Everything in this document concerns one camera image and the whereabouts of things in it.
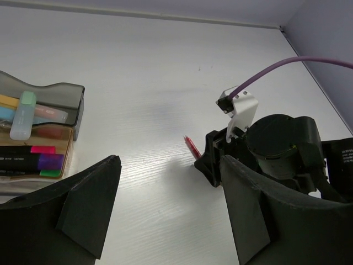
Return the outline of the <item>red gel pen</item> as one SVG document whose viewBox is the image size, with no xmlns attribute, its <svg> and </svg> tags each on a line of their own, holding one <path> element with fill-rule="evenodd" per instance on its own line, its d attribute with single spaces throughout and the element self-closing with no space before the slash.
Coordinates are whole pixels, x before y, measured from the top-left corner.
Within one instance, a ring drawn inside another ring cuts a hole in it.
<svg viewBox="0 0 353 265">
<path fill-rule="evenodd" d="M 197 149 L 196 145 L 193 143 L 192 139 L 188 136 L 184 136 L 185 144 L 187 145 L 188 149 L 190 150 L 193 157 L 197 160 L 201 157 L 201 153 Z"/>
</svg>

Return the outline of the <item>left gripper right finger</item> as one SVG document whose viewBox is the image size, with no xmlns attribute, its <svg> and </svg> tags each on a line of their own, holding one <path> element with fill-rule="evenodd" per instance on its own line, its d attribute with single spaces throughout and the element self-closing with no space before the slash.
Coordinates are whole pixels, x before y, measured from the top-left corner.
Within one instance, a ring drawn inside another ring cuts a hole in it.
<svg viewBox="0 0 353 265">
<path fill-rule="evenodd" d="M 240 264 L 351 264 L 352 205 L 297 192 L 231 156 L 220 163 Z"/>
</svg>

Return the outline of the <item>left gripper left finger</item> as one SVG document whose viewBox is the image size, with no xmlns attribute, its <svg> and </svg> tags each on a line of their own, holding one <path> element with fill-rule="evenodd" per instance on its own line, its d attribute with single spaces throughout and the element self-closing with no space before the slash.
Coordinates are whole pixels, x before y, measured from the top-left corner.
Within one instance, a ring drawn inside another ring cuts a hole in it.
<svg viewBox="0 0 353 265">
<path fill-rule="evenodd" d="M 1 204 L 1 264 L 94 264 L 101 258 L 121 176 L 111 155 Z"/>
</svg>

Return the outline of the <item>pink black highlighter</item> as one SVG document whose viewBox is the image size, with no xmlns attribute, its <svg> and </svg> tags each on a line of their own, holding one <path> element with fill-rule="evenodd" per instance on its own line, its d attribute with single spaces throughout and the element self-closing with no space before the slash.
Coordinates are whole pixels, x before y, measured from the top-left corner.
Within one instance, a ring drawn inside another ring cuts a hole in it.
<svg viewBox="0 0 353 265">
<path fill-rule="evenodd" d="M 1 146 L 1 153 L 45 153 L 45 154 L 55 154 L 56 147 L 55 146 Z"/>
</svg>

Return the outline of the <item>orange pastel marker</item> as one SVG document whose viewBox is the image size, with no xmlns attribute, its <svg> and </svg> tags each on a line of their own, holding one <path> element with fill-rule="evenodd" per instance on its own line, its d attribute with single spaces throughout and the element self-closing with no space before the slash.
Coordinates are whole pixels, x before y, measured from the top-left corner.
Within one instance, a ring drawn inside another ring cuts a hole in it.
<svg viewBox="0 0 353 265">
<path fill-rule="evenodd" d="M 19 99 L 1 94 L 1 107 L 16 110 L 18 103 Z M 35 116 L 57 123 L 65 123 L 68 118 L 68 113 L 63 110 L 37 104 L 35 108 Z"/>
</svg>

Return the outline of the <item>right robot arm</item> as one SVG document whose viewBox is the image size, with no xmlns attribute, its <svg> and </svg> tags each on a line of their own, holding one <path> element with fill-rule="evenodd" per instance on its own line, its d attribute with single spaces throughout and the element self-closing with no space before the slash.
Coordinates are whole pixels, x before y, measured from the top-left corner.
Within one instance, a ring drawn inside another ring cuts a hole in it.
<svg viewBox="0 0 353 265">
<path fill-rule="evenodd" d="M 206 135 L 194 166 L 213 187 L 221 184 L 221 157 L 229 155 L 252 171 L 298 192 L 352 202 L 352 138 L 323 141 L 313 118 L 272 114 L 246 129 L 235 126 Z"/>
</svg>

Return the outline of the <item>light green marker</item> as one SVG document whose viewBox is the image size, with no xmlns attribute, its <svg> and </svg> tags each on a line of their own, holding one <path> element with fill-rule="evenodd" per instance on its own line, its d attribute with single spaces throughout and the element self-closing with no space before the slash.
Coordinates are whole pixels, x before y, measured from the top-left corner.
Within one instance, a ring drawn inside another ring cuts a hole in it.
<svg viewBox="0 0 353 265">
<path fill-rule="evenodd" d="M 24 91 L 14 115 L 9 136 L 15 141 L 26 141 L 31 136 L 31 130 L 35 115 L 36 95 L 30 91 Z"/>
</svg>

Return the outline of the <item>light blue marker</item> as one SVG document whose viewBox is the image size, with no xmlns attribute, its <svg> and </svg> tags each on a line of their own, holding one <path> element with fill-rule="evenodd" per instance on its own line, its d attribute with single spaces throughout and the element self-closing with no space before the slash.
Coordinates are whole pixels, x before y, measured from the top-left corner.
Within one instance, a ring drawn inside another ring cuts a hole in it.
<svg viewBox="0 0 353 265">
<path fill-rule="evenodd" d="M 14 116 L 15 116 L 15 110 L 8 109 L 5 107 L 0 107 L 0 119 L 1 120 L 5 120 L 5 121 L 12 123 Z"/>
</svg>

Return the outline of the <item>purple marker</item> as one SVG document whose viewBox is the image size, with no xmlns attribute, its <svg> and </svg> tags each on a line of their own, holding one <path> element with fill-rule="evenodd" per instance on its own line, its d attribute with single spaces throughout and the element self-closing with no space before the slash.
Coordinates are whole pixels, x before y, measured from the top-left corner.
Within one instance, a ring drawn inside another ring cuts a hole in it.
<svg viewBox="0 0 353 265">
<path fill-rule="evenodd" d="M 27 153 L 1 154 L 1 169 L 19 171 L 59 170 L 65 156 L 62 154 Z"/>
</svg>

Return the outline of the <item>green black highlighter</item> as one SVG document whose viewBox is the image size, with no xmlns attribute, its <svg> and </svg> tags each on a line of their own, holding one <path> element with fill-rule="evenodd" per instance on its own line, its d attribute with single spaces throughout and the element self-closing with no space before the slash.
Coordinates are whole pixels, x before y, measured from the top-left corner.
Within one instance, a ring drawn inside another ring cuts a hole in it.
<svg viewBox="0 0 353 265">
<path fill-rule="evenodd" d="M 21 176 L 42 176 L 42 177 L 59 177 L 61 175 L 60 170 L 41 170 L 41 171 L 11 171 L 1 170 L 1 176 L 6 177 L 21 177 Z"/>
</svg>

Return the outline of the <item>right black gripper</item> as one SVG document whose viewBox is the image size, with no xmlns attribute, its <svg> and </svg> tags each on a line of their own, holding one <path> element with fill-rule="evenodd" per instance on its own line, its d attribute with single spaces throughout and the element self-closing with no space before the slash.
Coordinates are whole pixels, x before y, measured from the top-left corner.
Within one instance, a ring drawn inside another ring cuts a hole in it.
<svg viewBox="0 0 353 265">
<path fill-rule="evenodd" d="M 226 141 L 226 131 L 212 131 L 205 136 L 205 150 L 194 166 L 209 181 L 213 187 L 221 184 L 220 158 L 225 155 L 232 156 L 251 170 L 260 173 L 261 169 L 254 155 L 248 150 L 245 139 L 232 138 Z"/>
</svg>

